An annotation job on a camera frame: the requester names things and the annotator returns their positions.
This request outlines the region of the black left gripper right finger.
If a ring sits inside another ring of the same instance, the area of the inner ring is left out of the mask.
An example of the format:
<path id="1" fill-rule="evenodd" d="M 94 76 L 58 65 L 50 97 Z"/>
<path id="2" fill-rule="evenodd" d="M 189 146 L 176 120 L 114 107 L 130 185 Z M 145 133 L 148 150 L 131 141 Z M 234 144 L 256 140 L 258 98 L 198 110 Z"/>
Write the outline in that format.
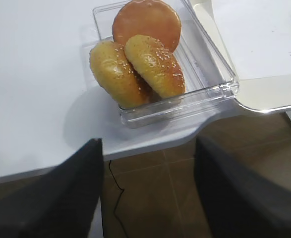
<path id="1" fill-rule="evenodd" d="M 194 181 L 215 238 L 291 238 L 291 191 L 196 138 Z"/>

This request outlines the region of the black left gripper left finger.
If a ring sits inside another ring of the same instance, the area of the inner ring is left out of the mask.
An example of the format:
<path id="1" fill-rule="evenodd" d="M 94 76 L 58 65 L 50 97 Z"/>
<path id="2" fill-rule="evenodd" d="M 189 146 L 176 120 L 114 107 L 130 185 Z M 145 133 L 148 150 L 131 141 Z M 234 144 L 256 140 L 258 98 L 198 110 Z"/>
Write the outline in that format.
<path id="1" fill-rule="evenodd" d="M 103 187 L 102 140 L 91 139 L 33 184 L 0 200 L 0 238 L 86 238 Z"/>

